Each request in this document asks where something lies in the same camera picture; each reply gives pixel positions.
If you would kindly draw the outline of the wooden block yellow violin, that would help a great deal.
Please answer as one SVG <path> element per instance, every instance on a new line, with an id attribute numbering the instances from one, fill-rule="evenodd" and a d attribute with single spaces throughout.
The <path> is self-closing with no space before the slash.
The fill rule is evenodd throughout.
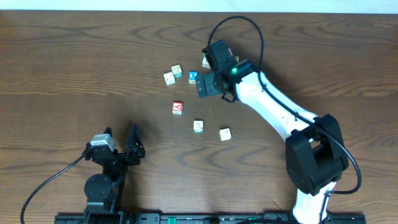
<path id="1" fill-rule="evenodd" d="M 227 141 L 231 139 L 231 131 L 229 128 L 220 129 L 219 135 L 221 141 Z"/>

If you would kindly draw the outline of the wooden block green edge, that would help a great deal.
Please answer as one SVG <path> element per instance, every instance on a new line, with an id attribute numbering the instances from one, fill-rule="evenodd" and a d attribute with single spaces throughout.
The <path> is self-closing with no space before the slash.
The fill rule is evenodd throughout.
<path id="1" fill-rule="evenodd" d="M 204 122 L 202 120 L 194 120 L 193 130 L 195 133 L 202 133 L 204 131 Z"/>

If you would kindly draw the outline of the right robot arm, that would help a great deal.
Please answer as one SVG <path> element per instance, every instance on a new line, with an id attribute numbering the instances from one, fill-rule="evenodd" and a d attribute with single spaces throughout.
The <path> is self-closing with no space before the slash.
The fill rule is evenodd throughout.
<path id="1" fill-rule="evenodd" d="M 349 167 L 337 120 L 294 103 L 248 60 L 204 60 L 202 66 L 210 72 L 196 76 L 199 97 L 232 93 L 276 130 L 285 142 L 286 170 L 297 188 L 292 216 L 299 223 L 321 223 L 328 196 Z"/>

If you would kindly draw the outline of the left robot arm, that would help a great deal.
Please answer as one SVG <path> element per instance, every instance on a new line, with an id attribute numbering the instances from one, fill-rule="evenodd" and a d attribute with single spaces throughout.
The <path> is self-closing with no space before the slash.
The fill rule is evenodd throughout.
<path id="1" fill-rule="evenodd" d="M 90 213 L 114 213 L 121 196 L 129 167 L 138 166 L 146 151 L 134 125 L 128 135 L 126 152 L 119 152 L 110 127 L 86 144 L 83 157 L 99 164 L 103 171 L 92 175 L 85 184 L 86 208 Z"/>

